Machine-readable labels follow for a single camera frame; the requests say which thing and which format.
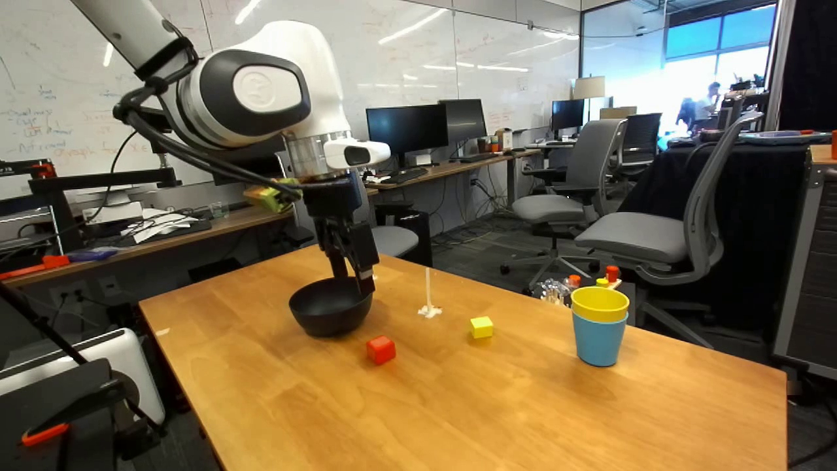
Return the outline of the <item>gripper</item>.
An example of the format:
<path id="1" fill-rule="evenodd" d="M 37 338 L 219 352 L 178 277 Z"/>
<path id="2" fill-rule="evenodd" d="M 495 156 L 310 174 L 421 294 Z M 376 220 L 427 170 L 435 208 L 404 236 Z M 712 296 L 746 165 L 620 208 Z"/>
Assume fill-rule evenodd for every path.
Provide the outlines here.
<path id="1" fill-rule="evenodd" d="M 367 191 L 358 174 L 345 173 L 337 178 L 305 182 L 302 190 L 301 226 L 316 226 L 318 245 L 331 264 L 333 277 L 348 277 L 348 262 L 361 295 L 373 293 L 373 269 L 379 263 L 379 253 L 373 228 L 356 218 L 356 212 L 367 200 Z M 316 223 L 318 220 L 331 222 Z"/>

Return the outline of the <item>black bowl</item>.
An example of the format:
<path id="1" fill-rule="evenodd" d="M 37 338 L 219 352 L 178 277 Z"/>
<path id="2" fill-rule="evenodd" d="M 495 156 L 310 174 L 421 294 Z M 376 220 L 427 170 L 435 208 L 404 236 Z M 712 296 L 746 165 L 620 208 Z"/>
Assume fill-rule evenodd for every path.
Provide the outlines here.
<path id="1" fill-rule="evenodd" d="M 349 334 L 367 317 L 373 293 L 363 293 L 355 277 L 328 278 L 291 295 L 289 308 L 297 324 L 315 338 Z"/>

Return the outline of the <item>office chair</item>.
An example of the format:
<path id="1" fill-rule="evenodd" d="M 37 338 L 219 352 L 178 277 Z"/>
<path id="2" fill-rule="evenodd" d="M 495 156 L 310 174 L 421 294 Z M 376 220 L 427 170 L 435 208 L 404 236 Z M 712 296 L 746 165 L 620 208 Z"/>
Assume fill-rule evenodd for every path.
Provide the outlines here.
<path id="1" fill-rule="evenodd" d="M 419 244 L 419 237 L 412 230 L 400 226 L 373 227 L 373 240 L 379 254 L 401 257 Z"/>

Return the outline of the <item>black computer tower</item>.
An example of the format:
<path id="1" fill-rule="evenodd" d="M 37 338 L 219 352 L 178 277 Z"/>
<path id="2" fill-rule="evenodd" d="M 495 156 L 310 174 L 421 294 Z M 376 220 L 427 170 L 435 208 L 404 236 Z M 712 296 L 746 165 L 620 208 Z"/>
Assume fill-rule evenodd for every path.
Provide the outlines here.
<path id="1" fill-rule="evenodd" d="M 394 218 L 395 226 L 414 233 L 418 241 L 401 259 L 432 268 L 434 266 L 430 236 L 430 216 L 422 211 L 406 211 Z"/>

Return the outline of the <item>orange cube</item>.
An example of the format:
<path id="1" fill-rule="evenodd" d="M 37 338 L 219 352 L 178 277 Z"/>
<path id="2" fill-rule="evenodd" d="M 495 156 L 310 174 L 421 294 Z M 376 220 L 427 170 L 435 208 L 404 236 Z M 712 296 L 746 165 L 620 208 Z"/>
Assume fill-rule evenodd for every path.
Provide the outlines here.
<path id="1" fill-rule="evenodd" d="M 397 355 L 394 340 L 389 339 L 386 335 L 379 335 L 368 340 L 366 343 L 366 352 L 368 359 L 373 361 L 377 366 L 394 360 Z"/>

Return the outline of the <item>heap of papers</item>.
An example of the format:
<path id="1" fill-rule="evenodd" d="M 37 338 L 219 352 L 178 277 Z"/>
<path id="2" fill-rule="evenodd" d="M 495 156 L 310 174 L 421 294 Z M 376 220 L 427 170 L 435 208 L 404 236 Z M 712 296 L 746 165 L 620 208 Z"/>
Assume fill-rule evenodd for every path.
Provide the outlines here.
<path id="1" fill-rule="evenodd" d="M 122 239 L 129 239 L 133 244 L 142 244 L 155 236 L 167 235 L 175 230 L 190 228 L 198 219 L 176 211 L 161 209 L 143 209 L 143 217 L 138 222 L 129 224 L 120 232 Z"/>

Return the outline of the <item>whiteboard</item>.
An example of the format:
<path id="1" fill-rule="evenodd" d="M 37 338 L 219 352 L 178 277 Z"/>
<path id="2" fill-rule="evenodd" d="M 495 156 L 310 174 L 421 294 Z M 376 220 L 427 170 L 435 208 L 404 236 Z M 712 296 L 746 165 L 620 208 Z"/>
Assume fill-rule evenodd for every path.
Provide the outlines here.
<path id="1" fill-rule="evenodd" d="M 480 99 L 488 131 L 546 126 L 578 74 L 577 10 L 541 0 L 152 0 L 200 56 L 266 23 L 317 26 L 331 45 L 352 133 L 367 108 Z M 111 115 L 139 86 L 70 0 L 0 0 L 0 159 L 101 173 L 129 129 Z"/>

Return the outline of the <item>yellow cup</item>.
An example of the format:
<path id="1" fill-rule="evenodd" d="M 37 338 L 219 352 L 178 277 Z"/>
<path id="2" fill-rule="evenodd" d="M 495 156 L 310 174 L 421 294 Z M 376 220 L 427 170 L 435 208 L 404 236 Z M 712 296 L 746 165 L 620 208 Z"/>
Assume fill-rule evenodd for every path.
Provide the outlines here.
<path id="1" fill-rule="evenodd" d="M 573 313 L 599 324 L 615 324 L 628 316 L 630 299 L 607 287 L 580 287 L 571 293 Z"/>

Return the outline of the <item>monitor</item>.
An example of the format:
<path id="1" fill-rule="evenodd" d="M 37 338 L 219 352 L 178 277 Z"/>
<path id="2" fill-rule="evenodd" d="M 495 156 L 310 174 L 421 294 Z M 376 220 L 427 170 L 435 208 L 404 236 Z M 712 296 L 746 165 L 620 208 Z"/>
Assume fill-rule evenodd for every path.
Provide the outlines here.
<path id="1" fill-rule="evenodd" d="M 555 137 L 563 131 L 577 131 L 584 123 L 585 99 L 558 99 L 552 101 L 551 130 Z"/>

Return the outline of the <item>toy with coloured pegs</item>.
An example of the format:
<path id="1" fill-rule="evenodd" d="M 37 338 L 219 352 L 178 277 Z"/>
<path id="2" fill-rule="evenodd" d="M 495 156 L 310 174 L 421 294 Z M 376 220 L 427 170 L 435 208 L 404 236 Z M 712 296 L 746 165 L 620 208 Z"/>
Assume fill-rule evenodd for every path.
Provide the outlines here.
<path id="1" fill-rule="evenodd" d="M 583 275 L 569 275 L 564 283 L 571 291 L 580 287 L 605 287 L 616 291 L 622 284 L 620 269 L 618 266 L 606 266 L 605 272 L 600 277 L 583 277 Z"/>

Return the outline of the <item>blue cup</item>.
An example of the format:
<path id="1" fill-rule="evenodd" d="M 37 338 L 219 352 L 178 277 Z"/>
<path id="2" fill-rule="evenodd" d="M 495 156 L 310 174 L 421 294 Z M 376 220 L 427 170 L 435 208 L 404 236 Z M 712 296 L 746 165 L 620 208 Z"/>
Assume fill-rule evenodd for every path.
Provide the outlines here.
<path id="1" fill-rule="evenodd" d="M 589 366 L 607 368 L 619 360 L 630 314 L 615 322 L 598 322 L 573 312 L 573 331 L 577 357 Z"/>

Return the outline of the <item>row of office chairs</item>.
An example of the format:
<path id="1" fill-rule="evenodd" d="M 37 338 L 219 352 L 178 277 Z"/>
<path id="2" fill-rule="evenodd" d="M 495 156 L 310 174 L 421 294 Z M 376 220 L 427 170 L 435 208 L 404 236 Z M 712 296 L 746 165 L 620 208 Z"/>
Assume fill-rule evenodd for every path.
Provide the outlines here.
<path id="1" fill-rule="evenodd" d="M 717 185 L 742 129 L 759 122 L 763 116 L 761 111 L 750 111 L 723 132 L 694 183 L 682 220 L 616 212 L 598 218 L 575 237 L 576 245 L 592 253 L 596 251 L 599 260 L 609 260 L 641 279 L 636 286 L 631 324 L 640 326 L 642 316 L 648 314 L 683 340 L 713 349 L 708 340 L 666 310 L 670 306 L 708 312 L 709 307 L 653 298 L 649 287 L 687 285 L 702 280 L 723 258 L 723 238 L 715 215 Z"/>

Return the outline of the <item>orange clamp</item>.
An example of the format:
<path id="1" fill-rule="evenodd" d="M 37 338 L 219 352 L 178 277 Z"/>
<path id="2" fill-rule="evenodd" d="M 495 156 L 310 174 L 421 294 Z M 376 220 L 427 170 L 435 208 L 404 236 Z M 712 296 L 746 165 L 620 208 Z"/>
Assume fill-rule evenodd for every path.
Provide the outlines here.
<path id="1" fill-rule="evenodd" d="M 26 268 L 19 268 L 18 270 L 0 272 L 0 281 L 21 277 L 21 275 L 29 275 L 35 272 L 53 270 L 55 268 L 60 268 L 60 266 L 68 266 L 69 264 L 71 264 L 71 259 L 69 259 L 66 254 L 61 254 L 60 256 L 43 256 L 39 264 L 27 266 Z"/>

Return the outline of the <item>window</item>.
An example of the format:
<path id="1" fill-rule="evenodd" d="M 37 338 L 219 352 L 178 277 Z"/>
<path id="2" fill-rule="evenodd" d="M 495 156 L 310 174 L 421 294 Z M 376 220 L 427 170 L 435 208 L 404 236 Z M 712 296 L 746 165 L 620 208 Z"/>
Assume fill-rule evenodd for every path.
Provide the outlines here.
<path id="1" fill-rule="evenodd" d="M 733 84 L 763 77 L 771 52 L 777 1 L 732 10 L 681 25 L 670 25 L 662 65 L 664 136 L 691 131 L 694 102 L 720 85 L 717 110 Z"/>

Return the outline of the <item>grey tray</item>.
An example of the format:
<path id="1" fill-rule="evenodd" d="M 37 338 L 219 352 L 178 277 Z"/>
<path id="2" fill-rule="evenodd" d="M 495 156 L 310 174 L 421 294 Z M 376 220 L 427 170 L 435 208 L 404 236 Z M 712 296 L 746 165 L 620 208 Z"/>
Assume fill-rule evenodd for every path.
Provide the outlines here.
<path id="1" fill-rule="evenodd" d="M 813 130 L 742 132 L 739 140 L 754 146 L 825 145 L 831 144 L 832 134 Z"/>

